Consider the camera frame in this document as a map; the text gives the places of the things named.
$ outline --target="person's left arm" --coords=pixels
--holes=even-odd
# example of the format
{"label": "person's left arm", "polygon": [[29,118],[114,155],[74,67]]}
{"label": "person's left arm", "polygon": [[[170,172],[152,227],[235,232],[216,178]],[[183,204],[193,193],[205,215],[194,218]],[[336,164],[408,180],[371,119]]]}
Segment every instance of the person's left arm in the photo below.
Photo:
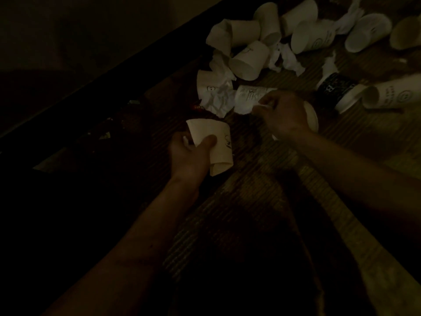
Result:
{"label": "person's left arm", "polygon": [[44,315],[136,314],[155,273],[161,267],[177,227],[198,196],[209,171],[209,151],[215,136],[192,151],[176,133],[169,146],[171,179],[138,217],[121,241]]}

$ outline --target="wall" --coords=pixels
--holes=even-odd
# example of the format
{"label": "wall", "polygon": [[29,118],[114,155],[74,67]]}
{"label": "wall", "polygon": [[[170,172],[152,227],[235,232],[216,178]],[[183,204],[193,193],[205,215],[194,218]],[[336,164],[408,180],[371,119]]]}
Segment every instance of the wall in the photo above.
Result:
{"label": "wall", "polygon": [[221,0],[0,0],[0,135]]}

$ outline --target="person's left hand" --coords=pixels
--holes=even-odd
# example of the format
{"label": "person's left hand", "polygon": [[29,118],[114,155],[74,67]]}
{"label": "person's left hand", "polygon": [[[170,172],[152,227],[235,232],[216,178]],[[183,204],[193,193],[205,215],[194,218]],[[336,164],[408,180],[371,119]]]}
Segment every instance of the person's left hand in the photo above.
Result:
{"label": "person's left hand", "polygon": [[168,147],[171,161],[171,180],[180,181],[189,192],[194,193],[194,199],[198,196],[199,186],[205,179],[211,162],[209,153],[217,142],[215,135],[207,136],[199,146],[192,150],[186,148],[183,136],[189,141],[192,136],[188,132],[176,132]]}

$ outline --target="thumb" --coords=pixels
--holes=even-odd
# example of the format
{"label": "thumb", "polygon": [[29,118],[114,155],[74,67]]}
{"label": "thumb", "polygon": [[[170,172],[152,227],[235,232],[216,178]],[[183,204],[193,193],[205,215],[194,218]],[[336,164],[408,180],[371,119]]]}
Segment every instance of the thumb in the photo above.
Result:
{"label": "thumb", "polygon": [[197,148],[209,151],[216,145],[216,142],[218,142],[218,138],[215,135],[209,135],[203,139]]}
{"label": "thumb", "polygon": [[270,113],[272,112],[272,108],[270,106],[262,106],[262,105],[255,105],[251,110],[251,114],[259,116],[267,121],[270,117]]}

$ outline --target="person's right hand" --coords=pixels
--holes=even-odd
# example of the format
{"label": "person's right hand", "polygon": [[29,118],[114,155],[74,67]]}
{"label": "person's right hand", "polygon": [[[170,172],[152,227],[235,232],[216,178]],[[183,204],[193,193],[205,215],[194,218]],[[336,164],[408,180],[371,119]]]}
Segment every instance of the person's right hand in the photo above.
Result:
{"label": "person's right hand", "polygon": [[291,91],[272,91],[260,99],[252,114],[264,119],[277,139],[291,140],[299,131],[311,131],[307,123],[304,101]]}

